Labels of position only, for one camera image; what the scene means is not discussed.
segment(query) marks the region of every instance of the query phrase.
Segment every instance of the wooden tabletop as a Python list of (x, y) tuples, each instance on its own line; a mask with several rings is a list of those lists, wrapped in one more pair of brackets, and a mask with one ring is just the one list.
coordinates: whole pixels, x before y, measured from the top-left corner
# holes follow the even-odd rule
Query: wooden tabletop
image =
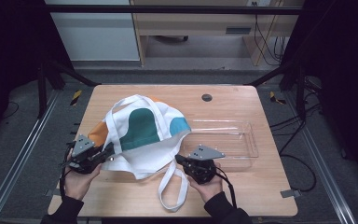
[[(87, 135), (101, 121), (114, 103), (133, 94), (154, 96), (180, 110), (190, 124), (196, 119), (241, 120), (252, 124), (258, 157), (244, 171), (227, 173), (233, 184), (238, 207), (252, 217), (294, 216), (293, 197), (283, 198), (290, 189), (278, 150), (257, 91), (251, 86), (232, 85), (101, 85), (94, 89), (77, 134)], [(201, 99), (212, 95), (210, 102)], [(126, 172), (101, 171), (84, 198), (80, 217), (207, 217), (198, 192), (188, 188), (185, 204), (176, 213), (168, 212), (158, 198), (161, 175), (135, 180)], [(164, 191), (167, 204), (175, 204), (179, 177), (174, 177)], [(227, 184), (224, 191), (230, 200)], [(53, 196), (48, 212), (61, 203)]]

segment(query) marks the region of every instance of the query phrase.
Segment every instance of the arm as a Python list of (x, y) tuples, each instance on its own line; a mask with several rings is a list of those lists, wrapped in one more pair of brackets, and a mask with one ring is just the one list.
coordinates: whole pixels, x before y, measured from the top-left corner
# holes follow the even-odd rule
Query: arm
[(248, 214), (240, 208), (234, 208), (227, 200), (223, 191), (222, 179), (214, 176), (213, 179), (205, 184), (199, 185), (197, 182), (188, 177), (190, 186), (196, 189), (205, 202), (204, 208), (211, 217), (219, 224), (252, 224)]
[(89, 191), (91, 181), (100, 173), (99, 164), (91, 174), (81, 175), (65, 168), (65, 195), (62, 204), (52, 215), (45, 215), (41, 224), (72, 224), (77, 223), (76, 218), (83, 207), (83, 198)]

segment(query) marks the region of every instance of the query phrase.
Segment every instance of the transparent plastic tray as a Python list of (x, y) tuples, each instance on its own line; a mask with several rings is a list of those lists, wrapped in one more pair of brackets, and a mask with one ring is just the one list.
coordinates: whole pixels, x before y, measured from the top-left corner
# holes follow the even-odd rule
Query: transparent plastic tray
[(180, 154), (187, 157), (199, 145), (225, 153), (214, 159), (225, 172), (242, 172), (258, 157), (252, 125), (237, 120), (192, 120), (191, 133), (182, 142)]

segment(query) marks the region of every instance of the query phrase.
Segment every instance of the white bag strap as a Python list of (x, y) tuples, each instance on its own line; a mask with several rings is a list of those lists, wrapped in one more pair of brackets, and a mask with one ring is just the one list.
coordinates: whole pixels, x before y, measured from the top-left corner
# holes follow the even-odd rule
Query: white bag strap
[[(113, 120), (113, 110), (122, 106), (122, 105), (128, 105), (128, 104), (131, 104), (138, 100), (144, 100), (150, 105), (150, 107), (153, 110), (153, 113), (155, 115), (155, 119), (157, 120), (157, 124), (159, 126), (158, 132), (161, 134), (161, 137), (163, 139), (170, 137), (170, 130), (168, 128), (168, 125), (165, 122), (165, 119), (162, 117), (161, 112), (159, 111), (156, 104), (150, 98), (136, 94), (136, 95), (121, 99), (120, 101), (115, 103), (113, 105), (113, 107), (107, 112), (107, 114), (105, 116), (105, 122), (106, 122), (106, 126), (107, 126), (110, 134), (108, 134), (103, 148), (105, 148), (107, 146), (107, 144), (109, 144), (110, 142), (115, 142), (118, 144), (120, 142), (118, 134), (117, 134), (117, 128), (116, 128), (115, 122)], [(115, 152), (120, 153), (121, 151), (122, 151), (121, 145), (116, 145)]]
[[(169, 207), (162, 200), (162, 191), (165, 190), (165, 188), (168, 185), (168, 182), (170, 182), (171, 177), (173, 175), (178, 175), (179, 177), (181, 177), (182, 178), (182, 184), (181, 184), (181, 187), (180, 187), (180, 190), (179, 190), (179, 195), (178, 195), (176, 205), (172, 206), (172, 207)], [(159, 187), (158, 187), (158, 196), (159, 196), (159, 200), (161, 201), (161, 204), (166, 209), (168, 209), (168, 210), (170, 210), (172, 212), (176, 212), (177, 210), (179, 210), (179, 208), (185, 202), (186, 195), (187, 195), (187, 188), (188, 188), (188, 180), (187, 180), (185, 174), (183, 173), (183, 171), (178, 169), (178, 168), (176, 168), (176, 161), (173, 160), (171, 162), (167, 172), (165, 173), (164, 177), (162, 177), (161, 183), (159, 184)]]

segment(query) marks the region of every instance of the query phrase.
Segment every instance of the forearm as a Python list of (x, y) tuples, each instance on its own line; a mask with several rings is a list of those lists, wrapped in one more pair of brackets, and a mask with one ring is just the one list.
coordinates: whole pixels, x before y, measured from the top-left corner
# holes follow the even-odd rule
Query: forearm
[(77, 223), (76, 218), (83, 202), (70, 198), (64, 197), (60, 207), (52, 215), (45, 215), (41, 221), (41, 224), (73, 224)]
[(234, 208), (229, 203), (224, 191), (212, 197), (204, 208), (219, 224), (252, 224), (251, 218), (245, 211)]

